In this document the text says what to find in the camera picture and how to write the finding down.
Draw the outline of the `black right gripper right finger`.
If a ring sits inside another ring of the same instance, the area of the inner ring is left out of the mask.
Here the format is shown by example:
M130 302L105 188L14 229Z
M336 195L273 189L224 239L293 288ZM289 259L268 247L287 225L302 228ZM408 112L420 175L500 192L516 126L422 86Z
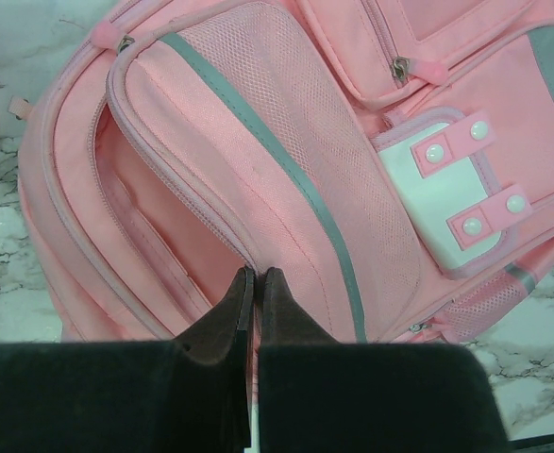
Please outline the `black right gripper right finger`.
M484 369L451 344L343 344L265 277L258 362L263 452L508 452Z

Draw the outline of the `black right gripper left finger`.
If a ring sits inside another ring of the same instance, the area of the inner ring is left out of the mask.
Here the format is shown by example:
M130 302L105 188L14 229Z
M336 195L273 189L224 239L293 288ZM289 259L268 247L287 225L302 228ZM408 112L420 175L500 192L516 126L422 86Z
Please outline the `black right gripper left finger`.
M242 452L254 275L167 341L0 344L0 452Z

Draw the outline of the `pink student backpack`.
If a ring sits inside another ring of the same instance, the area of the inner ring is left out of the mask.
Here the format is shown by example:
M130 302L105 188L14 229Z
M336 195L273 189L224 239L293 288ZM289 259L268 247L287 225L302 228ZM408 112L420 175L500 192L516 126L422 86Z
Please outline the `pink student backpack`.
M123 1L9 109L70 339L248 266L339 340L466 341L554 267L554 1Z

